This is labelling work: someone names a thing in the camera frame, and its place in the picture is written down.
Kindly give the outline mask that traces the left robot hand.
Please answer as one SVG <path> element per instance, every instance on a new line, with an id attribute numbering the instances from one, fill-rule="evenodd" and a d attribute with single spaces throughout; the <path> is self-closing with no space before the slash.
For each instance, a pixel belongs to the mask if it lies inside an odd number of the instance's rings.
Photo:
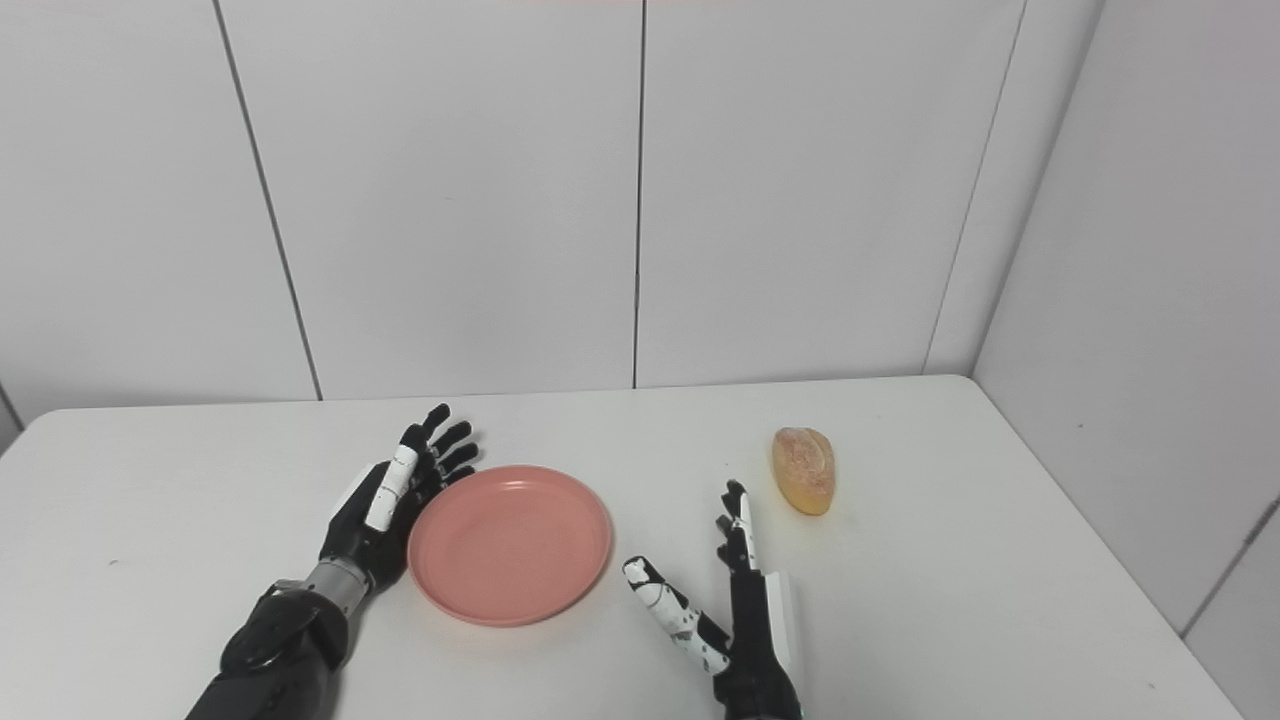
<path id="1" fill-rule="evenodd" d="M 439 404 L 406 428 L 392 456 L 356 482 L 328 523 L 319 560 L 353 570 L 367 597 L 403 575 L 410 532 L 425 507 L 475 473 L 472 425 L 451 415 L 451 406 Z"/>

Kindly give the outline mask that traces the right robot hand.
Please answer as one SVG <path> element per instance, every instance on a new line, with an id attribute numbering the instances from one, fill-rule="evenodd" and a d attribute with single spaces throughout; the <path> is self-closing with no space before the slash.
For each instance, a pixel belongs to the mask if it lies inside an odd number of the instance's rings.
<path id="1" fill-rule="evenodd" d="M 762 570 L 754 542 L 750 496 L 727 480 L 716 519 L 723 536 L 716 555 L 730 574 L 732 626 L 726 630 L 680 592 L 644 556 L 622 573 L 672 643 L 707 675 L 727 719 L 801 719 L 797 633 L 785 574 Z"/>

